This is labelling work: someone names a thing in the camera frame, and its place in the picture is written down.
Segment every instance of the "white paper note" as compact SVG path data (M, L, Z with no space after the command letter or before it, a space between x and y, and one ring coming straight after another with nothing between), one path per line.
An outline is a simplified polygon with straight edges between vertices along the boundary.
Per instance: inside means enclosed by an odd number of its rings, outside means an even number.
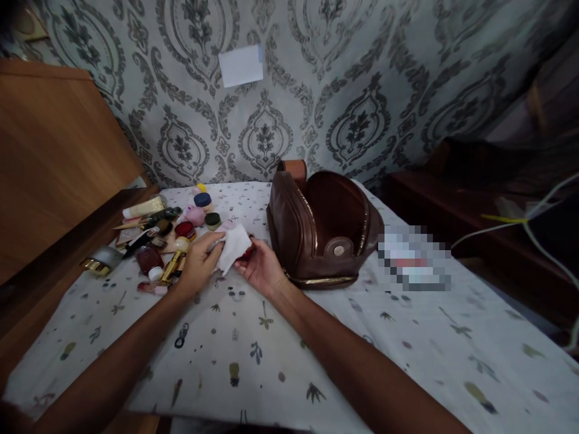
M219 54L223 87L238 86L264 79L260 45L238 48Z

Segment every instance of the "bed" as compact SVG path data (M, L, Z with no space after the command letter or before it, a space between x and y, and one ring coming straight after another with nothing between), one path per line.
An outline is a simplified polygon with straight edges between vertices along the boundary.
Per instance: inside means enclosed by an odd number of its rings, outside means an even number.
M390 230L410 231L363 190ZM222 219L269 241L270 183L213 184L207 191ZM189 188L163 194L169 206L192 203ZM421 248L437 253L435 244ZM451 283L444 292L403 291L374 253L354 285L308 296L473 433L579 432L579 365L455 259L445 264ZM12 372L4 398L40 417L158 301L137 291L142 280L133 259L107 277L81 275ZM180 348L179 337L185 340ZM126 407L316 433L369 432L305 343L235 271L214 274L144 370Z

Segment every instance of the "zipper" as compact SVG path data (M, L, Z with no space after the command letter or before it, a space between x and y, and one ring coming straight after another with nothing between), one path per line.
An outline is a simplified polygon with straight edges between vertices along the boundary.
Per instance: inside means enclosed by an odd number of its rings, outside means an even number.
M362 228L362 236L360 237L360 246L358 247L358 254L360 256L364 250L364 245L366 244L366 231L368 230L368 208L364 209L364 227Z
M300 196L303 199L303 202L306 205L306 208L308 209L309 212L309 217L312 221L312 229L314 231L314 256L317 254L318 252L318 232L315 229L315 219L314 219L314 213L312 212L311 207L309 206L308 200L306 199L306 197L303 195L302 191L296 186L296 189L298 191L298 193L300 194Z
M283 269L283 272L288 277L288 279L290 279L291 281L294 281L296 283L301 283L303 285L317 285L319 283L345 283L348 281L356 280L358 278L358 276L343 276L343 277L323 277L323 278L312 278L312 279L298 279L298 278L291 277L288 274L288 272L285 271L285 268Z

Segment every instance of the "white tissue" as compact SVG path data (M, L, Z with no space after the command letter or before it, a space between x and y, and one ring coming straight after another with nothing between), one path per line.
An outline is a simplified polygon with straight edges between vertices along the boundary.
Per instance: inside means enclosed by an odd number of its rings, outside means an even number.
M251 247L252 241L241 224L228 230L224 240L223 251L217 260L217 268L223 272L223 275L226 275L235 260L243 256L245 251Z

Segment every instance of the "wooden furniture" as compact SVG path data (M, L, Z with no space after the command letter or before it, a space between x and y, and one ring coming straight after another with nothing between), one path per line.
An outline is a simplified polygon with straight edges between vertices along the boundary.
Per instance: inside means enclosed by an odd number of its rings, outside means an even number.
M411 225L426 228L437 242L452 243L500 222L494 199L504 194L460 189L434 175L404 171L386 177L381 200ZM579 313L579 292L563 271L547 259L521 227L476 235L452 251L456 258L479 257L512 285L501 288L511 297L564 329Z
M122 209L158 188L88 71L0 60L0 143L3 386L83 272L80 263L114 239ZM146 188L124 189L138 176ZM124 412L106 432L154 433L159 420Z
M0 285L144 169L88 71L0 60Z

